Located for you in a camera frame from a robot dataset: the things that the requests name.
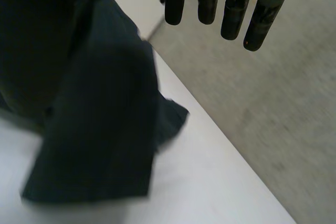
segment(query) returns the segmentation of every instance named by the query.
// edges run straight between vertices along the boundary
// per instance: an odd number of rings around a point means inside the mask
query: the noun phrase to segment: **cloth fold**
[[[114,0],[80,0],[67,69],[22,192],[42,204],[146,196],[188,111],[158,91],[151,45]]]

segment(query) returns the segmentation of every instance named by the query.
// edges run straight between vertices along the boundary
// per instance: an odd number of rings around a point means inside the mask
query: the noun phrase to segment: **white table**
[[[117,2],[144,37],[163,15],[156,0]],[[135,14],[139,10],[143,15]],[[174,144],[156,158],[150,197],[61,208],[21,202],[19,190],[40,137],[0,117],[1,224],[295,223],[161,57],[155,57],[162,93],[191,115]]]

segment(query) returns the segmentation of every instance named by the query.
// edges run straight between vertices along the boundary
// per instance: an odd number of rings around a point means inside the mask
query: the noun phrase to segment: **dark cloth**
[[[47,115],[22,197],[146,196],[158,143],[187,110],[159,93],[152,47],[114,0],[71,1],[2,0],[0,91],[15,113]]]

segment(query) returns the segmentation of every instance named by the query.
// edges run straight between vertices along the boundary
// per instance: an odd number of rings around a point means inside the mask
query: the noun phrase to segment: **black fabric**
[[[114,0],[72,1],[0,7],[1,105],[46,118],[22,197],[146,196],[158,145],[178,133],[187,110],[159,93],[152,47]]]
[[[72,64],[22,196],[51,204],[145,196],[155,150],[188,112],[158,92],[152,48],[114,0],[81,0],[76,13]]]

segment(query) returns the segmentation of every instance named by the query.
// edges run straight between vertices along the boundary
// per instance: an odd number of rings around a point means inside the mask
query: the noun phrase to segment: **gray carpet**
[[[336,2],[287,0],[257,52],[243,48],[256,0],[235,41],[224,2],[205,26],[186,0],[151,43],[298,224],[335,224]]]

